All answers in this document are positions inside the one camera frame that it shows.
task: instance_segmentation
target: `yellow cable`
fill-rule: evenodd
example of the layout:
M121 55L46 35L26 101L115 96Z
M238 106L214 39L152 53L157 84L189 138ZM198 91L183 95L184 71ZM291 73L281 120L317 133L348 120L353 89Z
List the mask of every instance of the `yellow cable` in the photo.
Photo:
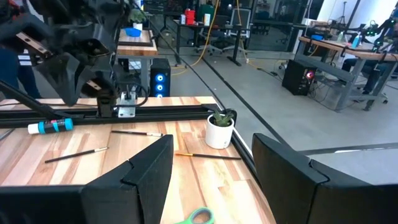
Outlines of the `yellow cable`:
M313 54L315 54L315 52L318 50L318 46L319 46L319 45L317 45L317 47L315 47L315 49L314 49L313 52L309 55L309 57L311 57Z
M238 9L239 23L240 23L240 25L242 25L241 10L240 10L240 8L239 8L239 0L236 0L236 8ZM241 39L241 46L242 46L242 49L243 49L244 58L246 59L246 63L249 64L250 66L254 67L255 69L259 69L259 68L260 68L260 69L263 69L263 68L258 67L258 66L256 66L256 65L253 65L253 64L250 62L250 59L246 57L246 50L244 49L244 44L243 44L243 40L242 40L242 39Z
M195 66L197 63L199 63L199 61L201 60L201 58L205 54L205 51L206 51L206 48L207 48L207 45L208 45L208 42L209 42L209 39L210 39L209 37L210 37L210 34L211 34L211 29L213 28L213 24L214 24L216 15L217 15L217 9L218 9L219 1L220 0L217 0L216 7L214 8L214 15L213 15L213 19L211 20L211 24L209 26L209 31L207 33L206 42L205 42L205 48L203 48L203 50L201 51L201 55L199 56L198 60L195 63L191 64L191 67ZM184 73L186 71L187 71L187 69L185 68L185 70L183 72L179 72L179 73L172 74L172 75L179 75L179 74L182 74L182 73Z

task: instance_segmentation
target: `wooden tabletop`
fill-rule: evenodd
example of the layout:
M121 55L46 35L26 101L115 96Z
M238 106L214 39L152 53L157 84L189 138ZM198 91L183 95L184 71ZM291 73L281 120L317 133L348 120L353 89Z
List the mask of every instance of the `wooden tabletop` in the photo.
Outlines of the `wooden tabletop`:
M120 31L119 41L123 42L150 42L152 41L152 47L141 47L141 46L126 46L118 45L118 55L134 55L134 56L153 56L157 55L157 47L155 40L150 40L153 36L151 30L143 30L140 37L129 37L126 31L123 29Z
M299 37L298 38L300 41L302 42L311 42L311 40L308 37ZM312 40L311 42L312 44L321 46L321 47L325 47L328 48L330 50L336 50L338 52L342 52L344 47L349 47L347 43L341 43L341 42L337 42L335 40L323 40L323 41L317 41L317 40ZM370 59L370 60L380 60L382 59L382 54L379 53L373 53L373 52L360 52L357 50L352 49L351 47L349 47L348 49L345 50L345 53L350 54L350 55L354 55L356 57L359 57L361 59ZM394 54L394 56L396 58L394 58L394 56L392 56L393 54L387 54L385 57L385 61L396 61L398 58L398 54Z
M79 103L95 105L96 100L81 99ZM145 106L201 103L215 103L215 100L207 96L149 98ZM22 106L0 108L14 110ZM204 120L85 125L45 135L29 135L26 128L19 128L0 142L0 186L86 184L158 139L111 134L111 130L173 134L175 152L239 157L232 144L223 150L208 147L204 141L205 128ZM44 163L47 159L105 146L109 146L107 151ZM174 156L161 223L180 222L199 207L212 209L216 223L275 223L266 198L243 161Z

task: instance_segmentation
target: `glass wall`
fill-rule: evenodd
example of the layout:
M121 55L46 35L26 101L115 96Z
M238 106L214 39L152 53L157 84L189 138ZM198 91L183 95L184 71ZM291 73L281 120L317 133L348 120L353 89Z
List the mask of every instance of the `glass wall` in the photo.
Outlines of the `glass wall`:
M294 24L301 24L308 0L257 0L254 5L253 27L249 50L292 50L297 38ZM313 0L310 17L317 17L323 0Z

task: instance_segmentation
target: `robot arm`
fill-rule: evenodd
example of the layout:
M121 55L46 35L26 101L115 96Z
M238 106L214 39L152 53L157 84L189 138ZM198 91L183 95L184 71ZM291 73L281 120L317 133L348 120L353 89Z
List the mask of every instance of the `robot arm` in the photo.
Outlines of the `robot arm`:
M40 58L36 69L69 106L82 92L116 104L114 61L130 0L30 0L42 22L0 0L0 45Z

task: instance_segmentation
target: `green succulent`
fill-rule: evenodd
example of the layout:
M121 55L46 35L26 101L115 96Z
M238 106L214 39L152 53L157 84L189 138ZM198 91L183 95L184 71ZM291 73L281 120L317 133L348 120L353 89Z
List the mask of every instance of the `green succulent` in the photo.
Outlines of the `green succulent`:
M146 20L146 18L145 15L141 12L141 10L131 9L129 20L131 20L134 23L143 23Z
M217 110L213 113L214 117L214 125L219 127L228 127L231 125L231 119L234 117L232 113L227 113L226 115L222 116L220 112Z

